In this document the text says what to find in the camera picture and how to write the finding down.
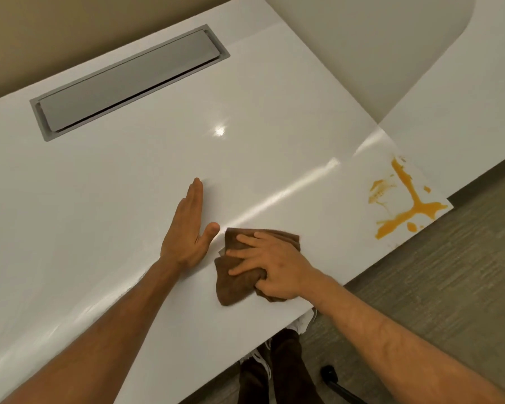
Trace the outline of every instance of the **shoe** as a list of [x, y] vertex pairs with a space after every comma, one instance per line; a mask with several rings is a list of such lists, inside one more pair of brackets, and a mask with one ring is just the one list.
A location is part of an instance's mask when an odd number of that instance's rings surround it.
[[[309, 327], [310, 322], [316, 319], [317, 313], [318, 311], [315, 308], [312, 308], [307, 312], [303, 313], [301, 316], [299, 316], [296, 320], [294, 320], [287, 327], [285, 327], [285, 329], [293, 330], [297, 332], [297, 334], [303, 334]], [[266, 340], [264, 344], [268, 348], [268, 350], [271, 350], [271, 338]]]
[[268, 362], [262, 357], [262, 355], [258, 352], [256, 348], [246, 356], [240, 359], [240, 365], [243, 364], [244, 361], [249, 359], [255, 359], [258, 363], [260, 363], [264, 368], [265, 372], [268, 374], [268, 380], [271, 380], [271, 369], [269, 368]]

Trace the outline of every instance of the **gray metal panel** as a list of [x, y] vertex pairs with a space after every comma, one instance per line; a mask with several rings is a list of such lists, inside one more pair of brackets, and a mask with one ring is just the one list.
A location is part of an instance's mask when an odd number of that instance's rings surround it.
[[221, 52], [199, 30], [65, 87], [39, 100], [52, 132], [214, 60]]

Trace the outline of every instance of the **pants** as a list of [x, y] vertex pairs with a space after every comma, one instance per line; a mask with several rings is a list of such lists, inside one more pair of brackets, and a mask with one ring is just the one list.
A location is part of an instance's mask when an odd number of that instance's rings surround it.
[[[277, 404], [323, 404], [301, 358], [299, 335], [283, 329], [271, 339], [273, 386]], [[254, 359], [241, 365], [238, 404], [269, 404], [265, 368]]]

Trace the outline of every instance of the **carpeted floor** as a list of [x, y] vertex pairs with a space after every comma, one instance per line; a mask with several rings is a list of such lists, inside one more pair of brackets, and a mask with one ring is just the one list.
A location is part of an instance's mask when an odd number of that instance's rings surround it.
[[[455, 210], [347, 288], [505, 388], [505, 161], [450, 200]], [[326, 317], [319, 316], [301, 341], [326, 404], [344, 402], [320, 378], [326, 364], [369, 403], [395, 402]], [[238, 372], [237, 364], [230, 367], [183, 404], [236, 403]]]

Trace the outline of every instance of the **person's left hand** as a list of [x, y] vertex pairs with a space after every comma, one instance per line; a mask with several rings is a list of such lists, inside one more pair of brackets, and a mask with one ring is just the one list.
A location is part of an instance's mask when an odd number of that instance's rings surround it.
[[181, 269], [193, 268], [208, 252], [221, 227], [210, 222], [200, 236], [204, 189], [199, 178], [189, 186], [161, 245], [161, 260]]

